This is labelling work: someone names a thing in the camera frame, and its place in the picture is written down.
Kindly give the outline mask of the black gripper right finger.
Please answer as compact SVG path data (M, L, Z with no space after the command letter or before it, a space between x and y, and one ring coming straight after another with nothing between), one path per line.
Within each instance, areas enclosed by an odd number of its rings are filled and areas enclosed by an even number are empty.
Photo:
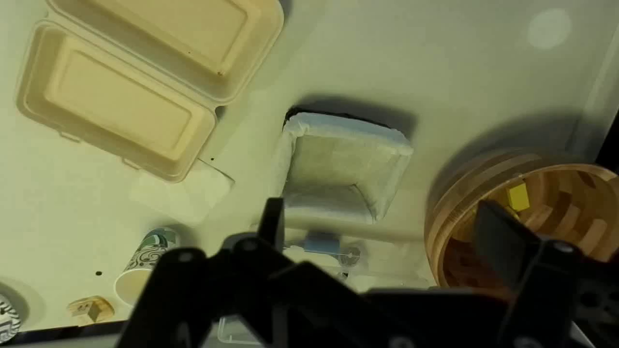
M478 205L474 251L512 292L499 346L567 348L584 255L567 242L538 238L493 201Z

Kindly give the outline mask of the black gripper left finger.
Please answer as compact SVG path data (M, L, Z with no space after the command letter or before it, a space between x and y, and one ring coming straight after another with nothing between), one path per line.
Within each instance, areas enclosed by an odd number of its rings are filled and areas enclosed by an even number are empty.
M222 317L240 317L267 348L358 348L340 319L321 315L304 280L319 271L282 255L284 201L265 203L259 228L220 251L166 251L153 269L116 348L201 348Z

